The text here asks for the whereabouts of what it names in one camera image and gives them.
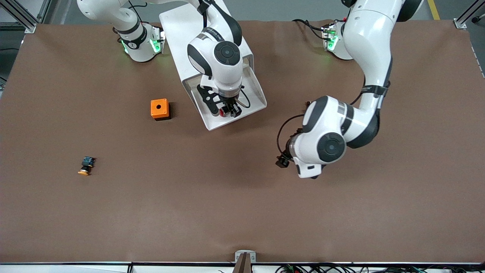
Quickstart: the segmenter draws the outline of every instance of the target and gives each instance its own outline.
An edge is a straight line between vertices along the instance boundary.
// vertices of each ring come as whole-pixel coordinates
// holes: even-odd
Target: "metal bracket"
[[[37,28],[37,24],[34,24],[32,29],[25,29],[24,33],[25,34],[33,34],[33,33],[35,33],[36,28]]]
[[[466,23],[463,23],[463,24],[458,23],[456,18],[453,18],[453,23],[455,24],[455,27],[458,28],[458,29],[467,29],[467,24]]]
[[[239,259],[239,256],[241,254],[244,254],[244,253],[248,253],[249,254],[249,257],[250,257],[250,262],[251,263],[255,263],[256,262],[256,251],[252,251],[252,250],[238,250],[236,251],[236,253],[234,254],[234,262],[237,263],[238,262],[238,259]]]

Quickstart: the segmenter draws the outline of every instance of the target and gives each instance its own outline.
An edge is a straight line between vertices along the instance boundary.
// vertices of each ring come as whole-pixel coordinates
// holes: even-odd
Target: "yellow line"
[[[431,10],[431,14],[433,15],[434,20],[440,20],[438,10],[436,9],[435,1],[428,0],[429,9]]]

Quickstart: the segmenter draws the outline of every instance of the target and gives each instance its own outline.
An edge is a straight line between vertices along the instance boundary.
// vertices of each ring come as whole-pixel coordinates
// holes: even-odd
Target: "robot elbow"
[[[367,125],[365,130],[358,137],[347,142],[347,147],[356,149],[369,144],[379,132],[379,124],[380,109],[377,109],[371,121],[369,122],[369,125]]]

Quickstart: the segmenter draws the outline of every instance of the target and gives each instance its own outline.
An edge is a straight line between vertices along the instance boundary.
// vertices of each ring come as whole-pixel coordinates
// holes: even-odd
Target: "gray floor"
[[[473,0],[435,0],[438,12],[442,19],[458,16]],[[132,0],[134,5],[144,4],[141,0]],[[225,0],[228,9],[236,20],[261,21],[290,21],[296,18],[310,21],[343,18],[348,9],[339,0]],[[137,11],[143,21],[157,22],[161,12],[180,6],[184,2],[173,2],[164,5],[151,5],[138,7]],[[49,23],[52,24],[103,24],[86,18],[78,9],[76,0],[57,0],[53,6]],[[427,1],[414,15],[413,19],[433,19]],[[470,26],[472,41],[479,59],[485,63],[485,24]],[[18,48],[23,38],[22,32],[0,31],[0,49]],[[16,51],[0,51],[0,76],[7,79],[16,57]]]

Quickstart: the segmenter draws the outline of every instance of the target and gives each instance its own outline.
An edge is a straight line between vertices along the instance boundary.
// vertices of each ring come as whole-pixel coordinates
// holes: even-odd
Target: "brown tabletop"
[[[352,101],[363,74],[301,24],[241,25],[268,107],[212,132],[168,48],[136,63],[109,25],[26,35],[0,100],[0,261],[485,259],[485,85],[466,31],[398,23],[379,135],[311,180],[275,165],[276,133],[306,101]],[[159,98],[172,120],[150,117]]]

